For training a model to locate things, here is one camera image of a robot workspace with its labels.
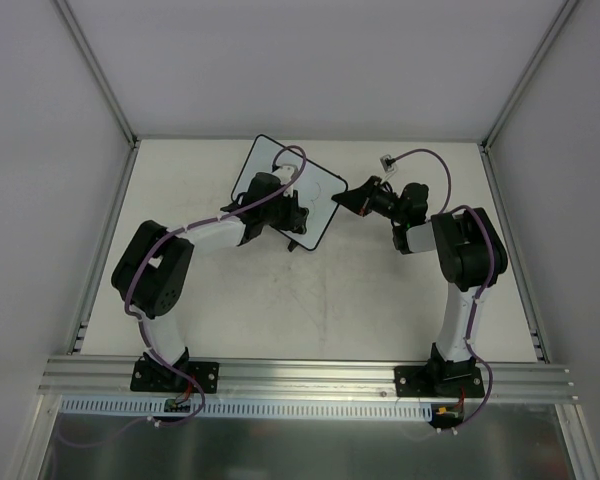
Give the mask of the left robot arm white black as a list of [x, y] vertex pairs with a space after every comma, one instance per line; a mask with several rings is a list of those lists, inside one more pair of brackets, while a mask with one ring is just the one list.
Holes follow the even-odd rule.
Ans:
[[283, 166], [258, 172], [239, 199], [217, 217], [169, 231], [148, 220], [137, 229], [114, 268], [111, 283], [124, 301], [125, 313], [136, 319], [145, 344], [134, 365], [130, 388], [135, 392], [185, 392], [201, 367], [177, 328], [172, 309], [194, 257], [244, 245], [264, 227], [304, 234], [309, 210], [299, 205], [292, 182], [299, 172]]

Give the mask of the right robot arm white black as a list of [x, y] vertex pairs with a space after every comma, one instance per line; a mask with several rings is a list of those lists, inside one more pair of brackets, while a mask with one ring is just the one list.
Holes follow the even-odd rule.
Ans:
[[488, 290], [507, 270], [507, 252], [484, 209], [464, 206], [427, 217], [428, 197], [425, 184], [409, 183], [396, 194], [372, 176], [332, 200], [360, 217], [377, 213], [389, 219], [395, 249], [403, 255], [436, 253], [447, 281], [443, 324], [429, 359], [410, 373], [395, 370], [397, 395], [481, 398], [473, 333]]

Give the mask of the white whiteboard black frame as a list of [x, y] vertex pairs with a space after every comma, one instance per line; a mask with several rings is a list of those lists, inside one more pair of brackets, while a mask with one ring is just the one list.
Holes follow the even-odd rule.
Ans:
[[[258, 172], [271, 173], [274, 157], [284, 148], [284, 145], [264, 134], [258, 135], [246, 157], [241, 171], [231, 192], [231, 199], [246, 192], [251, 179]], [[300, 178], [294, 183], [293, 189], [298, 193], [299, 206], [308, 210], [306, 221], [307, 232], [295, 234], [279, 230], [279, 232], [296, 242], [307, 251], [314, 251], [322, 240], [338, 204], [332, 200], [336, 194], [348, 190], [347, 182], [321, 165], [308, 159]]]

